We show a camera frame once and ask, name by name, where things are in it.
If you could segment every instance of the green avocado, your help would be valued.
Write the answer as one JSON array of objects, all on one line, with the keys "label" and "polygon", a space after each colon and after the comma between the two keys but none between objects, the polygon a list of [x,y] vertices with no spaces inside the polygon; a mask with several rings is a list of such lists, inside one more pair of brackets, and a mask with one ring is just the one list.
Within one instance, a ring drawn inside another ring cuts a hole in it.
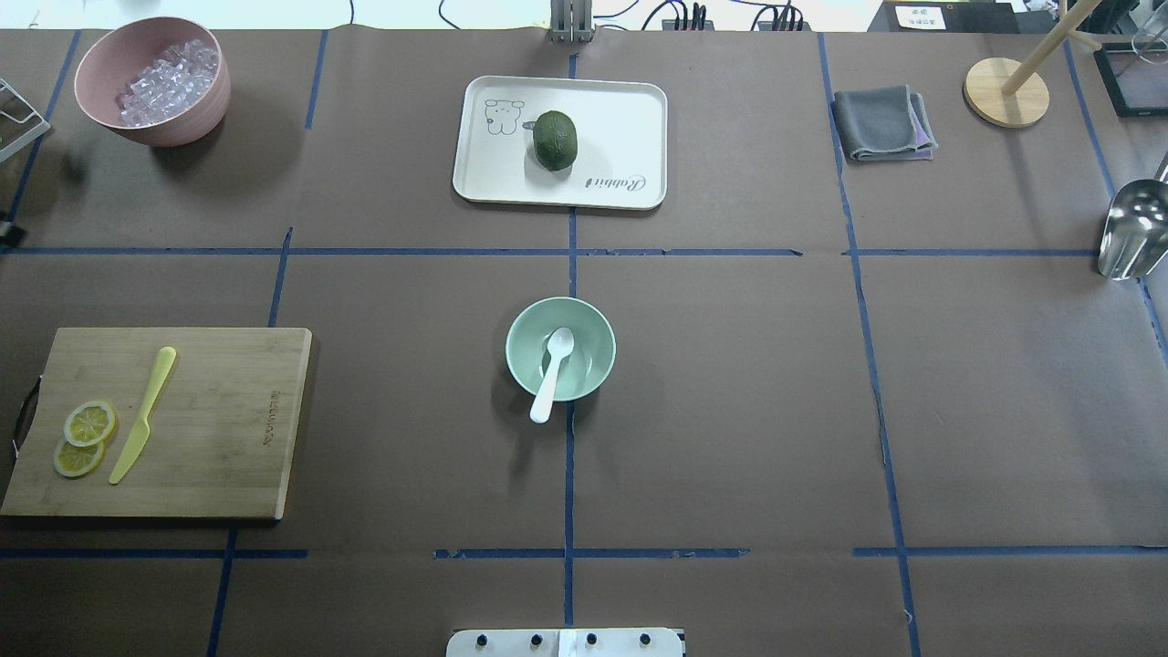
[{"label": "green avocado", "polygon": [[576,161],[576,124],[568,115],[547,111],[536,119],[533,130],[535,158],[548,171],[559,171]]}]

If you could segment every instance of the mint green bowl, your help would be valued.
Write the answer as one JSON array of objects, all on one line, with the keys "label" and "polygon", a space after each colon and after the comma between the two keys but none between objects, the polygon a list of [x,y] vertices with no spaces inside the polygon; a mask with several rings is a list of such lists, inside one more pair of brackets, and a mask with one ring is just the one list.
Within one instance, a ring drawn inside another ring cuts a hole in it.
[{"label": "mint green bowl", "polygon": [[571,401],[597,389],[617,360],[617,337],[599,310],[572,297],[535,302],[519,313],[507,331],[507,367],[533,395],[540,389],[551,357],[548,338],[566,326],[572,330],[572,353],[559,366],[555,401]]}]

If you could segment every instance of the folded towel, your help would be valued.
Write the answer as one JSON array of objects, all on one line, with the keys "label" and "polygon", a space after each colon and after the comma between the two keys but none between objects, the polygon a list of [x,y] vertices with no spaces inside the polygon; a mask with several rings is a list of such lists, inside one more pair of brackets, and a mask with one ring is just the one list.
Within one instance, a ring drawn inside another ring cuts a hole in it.
[{"label": "folded towel", "polygon": [[854,160],[931,160],[937,140],[925,99],[906,84],[836,91],[832,103],[843,152]]}]

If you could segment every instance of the wooden cutting board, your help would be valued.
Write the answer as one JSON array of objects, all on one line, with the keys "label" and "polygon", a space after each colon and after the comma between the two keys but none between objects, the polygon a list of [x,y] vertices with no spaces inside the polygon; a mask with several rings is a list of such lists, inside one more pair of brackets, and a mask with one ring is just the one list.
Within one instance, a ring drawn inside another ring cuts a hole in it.
[{"label": "wooden cutting board", "polygon": [[[111,485],[167,345],[179,355],[150,441]],[[0,513],[280,519],[311,346],[306,328],[60,328]],[[68,479],[53,468],[54,450],[65,417],[91,400],[113,407],[117,429],[97,469]]]}]

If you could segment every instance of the white spoon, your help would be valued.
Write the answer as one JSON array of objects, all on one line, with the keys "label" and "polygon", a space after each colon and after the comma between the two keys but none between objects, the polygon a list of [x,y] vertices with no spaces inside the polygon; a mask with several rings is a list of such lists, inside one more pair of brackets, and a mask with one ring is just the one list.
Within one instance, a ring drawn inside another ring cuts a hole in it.
[{"label": "white spoon", "polygon": [[556,395],[556,378],[559,376],[559,361],[568,358],[576,346],[572,330],[561,326],[548,338],[548,354],[551,362],[548,364],[548,372],[543,375],[540,390],[535,393],[535,403],[531,404],[531,422],[543,424],[551,416],[551,397]]}]

